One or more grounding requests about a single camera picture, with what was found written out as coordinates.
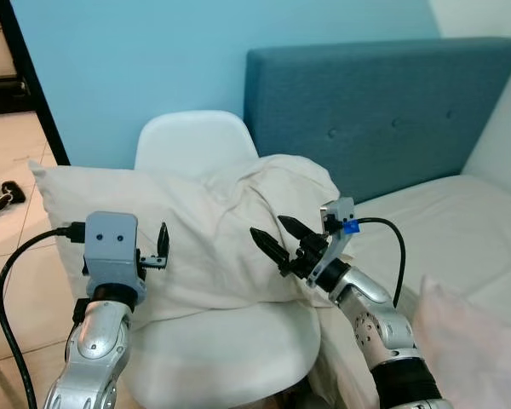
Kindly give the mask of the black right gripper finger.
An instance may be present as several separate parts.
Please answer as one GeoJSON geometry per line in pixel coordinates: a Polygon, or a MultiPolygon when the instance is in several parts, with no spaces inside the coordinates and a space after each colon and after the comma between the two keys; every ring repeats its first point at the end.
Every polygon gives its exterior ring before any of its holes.
{"type": "Polygon", "coordinates": [[[321,245],[321,234],[307,228],[305,223],[298,221],[297,218],[279,215],[278,221],[287,233],[299,240],[300,245],[321,245]]]}
{"type": "Polygon", "coordinates": [[[293,274],[290,271],[290,253],[270,233],[252,228],[250,235],[258,249],[271,258],[276,268],[278,268],[280,275],[290,276],[293,274]]]}

